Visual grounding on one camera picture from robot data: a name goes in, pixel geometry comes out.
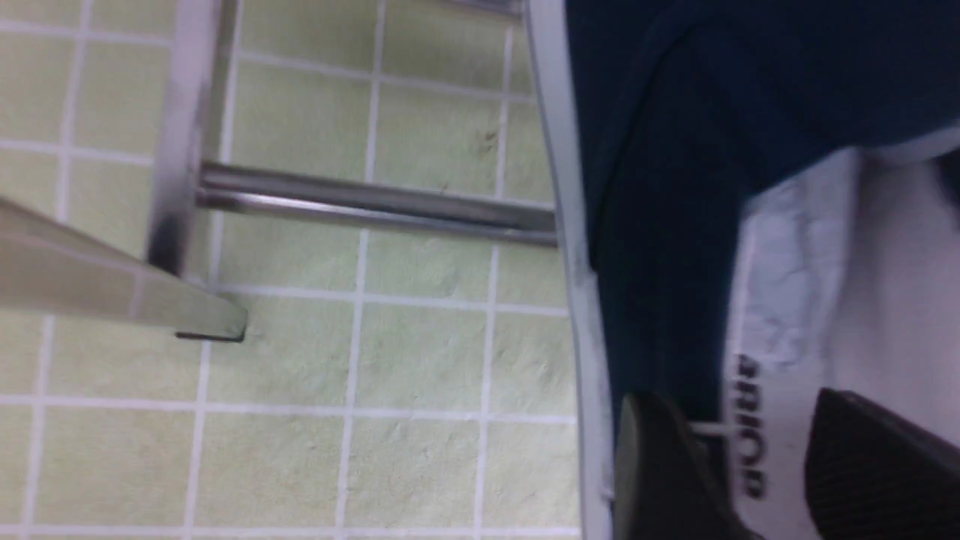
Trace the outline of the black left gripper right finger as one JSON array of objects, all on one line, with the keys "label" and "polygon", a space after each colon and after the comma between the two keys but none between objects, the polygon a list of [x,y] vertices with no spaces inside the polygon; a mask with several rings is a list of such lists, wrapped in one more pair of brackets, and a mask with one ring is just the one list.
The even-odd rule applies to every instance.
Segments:
[{"label": "black left gripper right finger", "polygon": [[956,445],[851,391],[822,388],[803,494],[823,539],[956,539]]}]

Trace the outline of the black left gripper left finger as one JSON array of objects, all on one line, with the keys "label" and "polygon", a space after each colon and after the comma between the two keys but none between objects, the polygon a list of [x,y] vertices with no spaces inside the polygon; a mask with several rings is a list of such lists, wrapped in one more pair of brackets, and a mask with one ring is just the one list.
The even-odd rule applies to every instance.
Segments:
[{"label": "black left gripper left finger", "polygon": [[655,393],[622,400],[615,445],[615,539],[755,539],[710,471],[686,418]]}]

